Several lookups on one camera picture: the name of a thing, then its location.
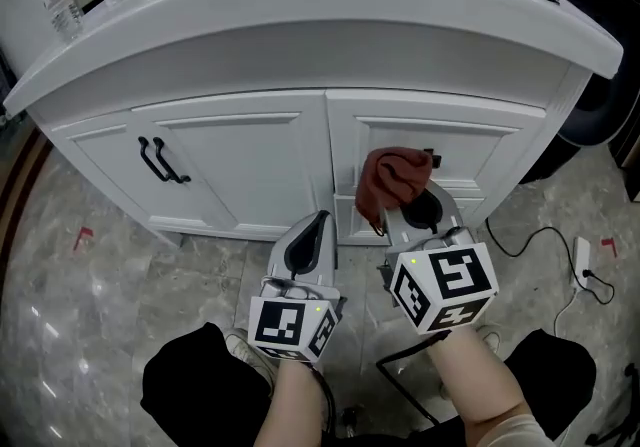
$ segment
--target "red tape mark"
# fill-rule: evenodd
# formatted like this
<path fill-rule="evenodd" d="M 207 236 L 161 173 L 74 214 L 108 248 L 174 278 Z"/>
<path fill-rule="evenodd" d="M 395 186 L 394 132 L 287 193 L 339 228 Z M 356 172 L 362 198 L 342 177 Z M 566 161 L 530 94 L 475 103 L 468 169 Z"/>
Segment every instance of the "red tape mark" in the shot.
<path fill-rule="evenodd" d="M 611 249 L 613 250 L 613 256 L 615 258 L 618 258 L 618 250 L 616 250 L 616 242 L 613 240 L 613 238 L 603 239 L 600 242 L 602 243 L 602 246 L 611 246 Z"/>
<path fill-rule="evenodd" d="M 78 232 L 78 237 L 76 238 L 76 244 L 73 246 L 73 251 L 76 251 L 78 249 L 78 245 L 80 244 L 80 239 L 82 239 L 83 235 L 93 237 L 93 230 L 87 227 L 80 228 L 80 232 Z"/>

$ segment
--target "electrical cord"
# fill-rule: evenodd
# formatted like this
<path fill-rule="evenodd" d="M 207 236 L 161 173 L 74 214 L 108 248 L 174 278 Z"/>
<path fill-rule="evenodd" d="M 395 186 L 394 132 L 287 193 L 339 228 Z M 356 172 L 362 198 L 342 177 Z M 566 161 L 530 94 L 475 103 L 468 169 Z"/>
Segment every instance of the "electrical cord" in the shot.
<path fill-rule="evenodd" d="M 391 375 L 384 364 L 400 360 L 401 358 L 406 358 L 407 356 L 414 355 L 417 352 L 422 351 L 423 349 L 427 349 L 428 347 L 433 346 L 436 342 L 446 339 L 449 336 L 449 333 L 451 333 L 451 330 L 440 331 L 438 333 L 435 333 L 428 339 L 416 344 L 415 346 L 412 346 L 408 349 L 403 349 L 402 351 L 398 351 L 397 353 L 393 353 L 389 356 L 385 356 L 384 358 L 381 358 L 376 362 L 376 367 L 382 373 L 382 375 L 387 378 L 391 382 L 391 384 L 396 387 L 398 392 L 400 392 L 403 397 L 407 401 L 409 401 L 413 405 L 413 407 L 418 410 L 422 414 L 422 416 L 429 420 L 434 426 L 440 424 L 440 421 L 424 409 L 424 407 L 407 391 L 407 389 L 404 388 L 400 384 L 400 382 Z"/>
<path fill-rule="evenodd" d="M 558 447 L 562 447 L 564 445 L 564 441 L 567 439 L 567 436 L 569 436 L 569 430 L 570 429 L 571 429 L 571 424 L 569 424 L 567 426 L 567 429 L 565 429 L 564 436 L 562 437 L 562 440 L 560 440 L 560 443 L 558 444 Z"/>
<path fill-rule="evenodd" d="M 260 295 L 262 295 L 265 286 L 267 285 L 267 282 L 270 283 L 273 287 L 276 287 L 279 291 L 278 294 L 278 298 L 287 298 L 287 299 L 324 299 L 322 297 L 322 295 L 317 292 L 314 291 L 313 289 L 309 289 L 308 287 L 303 287 L 301 285 L 294 285 L 291 282 L 289 282 L 288 280 L 283 280 L 280 278 L 265 278 L 264 283 L 262 284 L 262 287 L 260 289 Z M 289 291 L 291 289 L 296 289 L 296 290 L 304 290 L 305 291 L 305 296 L 304 298 L 296 298 L 293 297 L 291 298 L 289 296 Z"/>
<path fill-rule="evenodd" d="M 571 300 L 569 300 L 569 303 L 567 303 L 562 310 L 560 310 L 560 312 L 558 312 L 558 314 L 556 315 L 556 318 L 553 320 L 553 335 L 554 337 L 558 336 L 558 320 L 560 319 L 560 316 L 562 314 L 564 314 L 571 305 L 573 305 L 573 303 L 575 302 L 576 298 L 578 297 L 578 289 L 576 289 L 573 292 L 573 296 L 571 296 Z"/>
<path fill-rule="evenodd" d="M 538 230 L 533 232 L 531 235 L 529 235 L 529 237 L 527 238 L 527 241 L 524 243 L 524 246 L 522 247 L 522 249 L 520 251 L 518 251 L 517 253 L 510 253 L 498 242 L 496 237 L 493 235 L 493 232 L 491 231 L 491 226 L 489 225 L 489 218 L 484 220 L 484 224 L 486 225 L 487 231 L 489 232 L 489 237 L 491 237 L 491 239 L 496 244 L 496 246 L 500 249 L 500 251 L 502 253 L 504 253 L 507 257 L 510 257 L 512 259 L 515 259 L 515 258 L 519 257 L 520 255 L 522 255 L 525 252 L 525 250 L 529 247 L 529 244 L 531 244 L 531 241 L 533 240 L 533 238 L 536 235 L 538 235 L 541 232 L 544 232 L 545 230 L 554 231 L 556 234 L 558 234 L 558 236 L 562 240 L 562 244 L 564 245 L 564 249 L 567 252 L 567 259 L 569 260 L 569 265 L 571 266 L 571 274 L 575 278 L 576 283 L 578 284 L 578 286 L 583 291 L 587 291 L 588 293 L 592 294 L 593 297 L 596 299 L 596 301 L 598 303 L 600 303 L 601 305 L 608 305 L 609 303 L 611 303 L 611 301 L 613 301 L 613 298 L 616 295 L 616 288 L 612 284 L 610 284 L 608 282 L 605 282 L 601 278 L 597 277 L 593 273 L 593 271 L 591 271 L 590 269 L 585 269 L 582 272 L 582 276 L 588 277 L 588 278 L 593 278 L 594 280 L 597 280 L 598 282 L 600 282 L 602 285 L 605 285 L 605 286 L 609 287 L 611 289 L 611 298 L 609 298 L 609 300 L 607 300 L 607 301 L 603 301 L 602 299 L 600 299 L 600 297 L 593 290 L 588 289 L 587 287 L 582 285 L 582 282 L 580 282 L 580 279 L 578 278 L 578 275 L 576 274 L 576 268 L 573 265 L 573 260 L 571 259 L 571 250 L 569 249 L 569 245 L 567 244 L 567 240 L 562 235 L 562 232 L 560 232 L 560 230 L 558 230 L 556 227 L 547 226 L 547 227 L 539 228 Z"/>
<path fill-rule="evenodd" d="M 318 369 L 316 369 L 313 365 L 309 365 L 309 369 L 311 373 L 316 378 L 316 381 L 322 388 L 322 392 L 324 393 L 324 397 L 327 400 L 327 429 L 326 433 L 335 436 L 336 433 L 336 401 L 333 397 L 333 393 L 331 392 L 331 388 L 327 383 L 327 380 L 324 379 L 324 376 L 320 373 Z"/>

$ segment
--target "black cabinet handle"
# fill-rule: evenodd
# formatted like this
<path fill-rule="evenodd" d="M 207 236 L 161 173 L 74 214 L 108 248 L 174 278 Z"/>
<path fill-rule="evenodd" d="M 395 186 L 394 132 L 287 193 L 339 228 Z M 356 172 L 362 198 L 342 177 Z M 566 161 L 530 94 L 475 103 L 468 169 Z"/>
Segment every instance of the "black cabinet handle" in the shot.
<path fill-rule="evenodd" d="M 431 159 L 433 159 L 433 167 L 440 168 L 440 165 L 442 164 L 442 156 L 434 154 L 433 148 L 425 148 L 424 152 L 431 154 Z"/>
<path fill-rule="evenodd" d="M 160 138 L 153 138 L 153 142 L 156 144 L 156 159 L 158 159 L 158 162 L 162 165 L 162 167 L 167 170 L 169 179 L 175 180 L 178 184 L 182 184 L 183 182 L 191 182 L 191 177 L 189 177 L 189 175 L 182 175 L 181 177 L 178 177 L 178 174 L 173 171 L 171 165 L 164 160 L 164 157 L 162 157 L 162 147 L 164 147 L 164 141 L 162 141 Z"/>
<path fill-rule="evenodd" d="M 153 164 L 151 162 L 151 159 L 149 159 L 149 157 L 147 156 L 147 147 L 149 146 L 149 141 L 147 141 L 147 138 L 143 138 L 142 136 L 140 136 L 138 138 L 138 141 L 140 142 L 140 157 L 142 157 L 142 160 L 147 164 L 149 169 L 155 174 L 156 177 L 158 177 L 162 182 L 168 182 L 169 176 L 165 176 L 160 173 L 160 170 L 156 168 L 155 164 Z"/>

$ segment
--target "black cable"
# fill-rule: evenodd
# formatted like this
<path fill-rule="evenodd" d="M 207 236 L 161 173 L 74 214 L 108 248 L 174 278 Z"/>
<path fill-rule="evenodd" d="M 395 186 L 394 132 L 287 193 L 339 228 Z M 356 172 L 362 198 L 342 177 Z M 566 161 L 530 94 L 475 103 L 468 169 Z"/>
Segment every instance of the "black cable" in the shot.
<path fill-rule="evenodd" d="M 569 259 L 569 265 L 571 266 L 571 274 L 573 274 L 573 277 L 575 278 L 576 283 L 578 284 L 578 286 L 582 290 L 591 293 L 593 295 L 593 297 L 596 298 L 596 301 L 598 303 L 600 303 L 601 305 L 608 305 L 609 303 L 611 303 L 613 301 L 613 298 L 616 295 L 616 288 L 612 284 L 610 284 L 608 282 L 605 282 L 602 279 L 598 278 L 593 273 L 593 271 L 591 271 L 589 269 L 585 269 L 582 272 L 582 276 L 588 277 L 588 278 L 594 278 L 595 280 L 598 280 L 602 285 L 606 285 L 607 287 L 610 287 L 611 288 L 611 298 L 609 298 L 608 301 L 602 301 L 600 299 L 600 297 L 593 290 L 587 289 L 584 285 L 582 285 L 582 283 L 580 282 L 580 279 L 578 278 L 578 275 L 576 274 L 576 268 L 573 265 L 573 260 L 571 260 L 571 250 L 569 249 L 569 244 L 567 244 L 567 240 L 562 235 L 562 232 L 560 232 L 560 230 L 558 230 L 556 227 L 548 226 L 548 227 L 539 228 L 538 230 L 533 232 L 531 235 L 529 235 L 529 237 L 527 238 L 527 241 L 524 243 L 524 246 L 522 247 L 522 249 L 520 251 L 518 251 L 517 253 L 509 253 L 505 248 L 503 248 L 503 246 L 498 242 L 496 237 L 493 235 L 493 232 L 491 231 L 491 226 L 489 225 L 489 218 L 484 220 L 484 224 L 486 225 L 487 231 L 489 232 L 489 237 L 491 237 L 491 239 L 496 244 L 496 246 L 500 249 L 500 251 L 502 253 L 504 253 L 507 257 L 511 257 L 512 259 L 515 259 L 515 258 L 519 257 L 520 255 L 522 255 L 525 252 L 525 250 L 529 247 L 529 244 L 531 244 L 531 241 L 533 240 L 533 238 L 536 235 L 538 235 L 540 232 L 544 232 L 545 230 L 554 231 L 556 234 L 558 234 L 558 236 L 562 240 L 562 244 L 564 245 L 564 249 L 567 252 L 567 259 Z"/>
<path fill-rule="evenodd" d="M 324 393 L 324 396 L 327 400 L 328 417 L 327 430 L 325 432 L 334 437 L 336 433 L 336 401 L 333 397 L 333 393 L 331 392 L 331 388 L 329 388 L 327 380 L 325 380 L 324 376 L 320 374 L 320 371 L 318 371 L 318 369 L 316 369 L 313 365 L 310 365 L 309 369 L 311 369 L 311 373 L 316 378 L 316 381 L 320 385 L 320 388 L 322 388 L 322 392 Z"/>
<path fill-rule="evenodd" d="M 427 420 L 429 420 L 434 426 L 437 426 L 438 424 L 440 424 L 440 422 L 438 421 L 438 419 L 436 419 L 433 415 L 431 415 L 431 413 L 429 413 L 427 410 L 425 410 L 422 405 L 416 401 L 416 399 L 389 373 L 389 371 L 387 371 L 387 368 L 384 366 L 385 363 L 389 363 L 389 362 L 393 362 L 395 360 L 400 360 L 401 358 L 406 358 L 407 356 L 411 356 L 413 354 L 416 354 L 418 351 L 422 351 L 423 349 L 426 349 L 430 346 L 432 346 L 433 344 L 435 344 L 436 342 L 439 342 L 440 340 L 444 340 L 449 336 L 449 333 L 451 333 L 450 330 L 447 331 L 440 331 L 438 333 L 436 333 L 435 335 L 429 337 L 427 340 L 423 340 L 422 342 L 416 344 L 413 347 L 410 347 L 408 349 L 404 349 L 402 351 L 398 351 L 397 353 L 393 353 L 389 356 L 385 356 L 384 358 L 378 360 L 376 362 L 376 367 L 378 368 L 378 370 L 382 373 L 382 375 L 387 378 L 391 384 L 396 387 L 396 389 L 398 390 L 398 392 L 400 392 L 404 398 L 409 401 L 413 407 L 418 410 Z"/>

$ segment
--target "cabinet door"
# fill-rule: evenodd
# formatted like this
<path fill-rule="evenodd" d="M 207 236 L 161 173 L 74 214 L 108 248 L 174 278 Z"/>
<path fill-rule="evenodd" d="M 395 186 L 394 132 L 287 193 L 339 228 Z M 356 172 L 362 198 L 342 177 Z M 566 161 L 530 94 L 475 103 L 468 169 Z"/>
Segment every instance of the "cabinet door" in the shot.
<path fill-rule="evenodd" d="M 432 180 L 481 199 L 500 183 L 542 125 L 543 109 L 453 94 L 328 90 L 336 193 L 354 196 L 367 154 L 401 146 L 441 156 Z"/>
<path fill-rule="evenodd" d="M 159 133 L 131 113 L 93 118 L 57 129 L 56 133 L 74 143 L 128 195 L 148 215 L 150 226 L 189 232 L 215 224 L 213 212 L 202 200 L 206 188 L 193 168 L 176 154 L 175 143 L 164 139 L 162 154 L 178 174 L 189 175 L 191 182 L 162 182 L 143 161 L 141 136 L 149 141 L 146 154 L 151 164 L 166 175 L 155 156 L 153 138 Z"/>
<path fill-rule="evenodd" d="M 232 235 L 276 239 L 308 214 L 333 211 L 323 91 L 203 97 L 134 112 L 179 140 L 224 205 Z"/>
<path fill-rule="evenodd" d="M 335 195 L 336 229 L 340 244 L 356 244 L 365 246 L 389 246 L 387 236 L 375 233 L 369 222 L 356 209 L 353 196 Z"/>

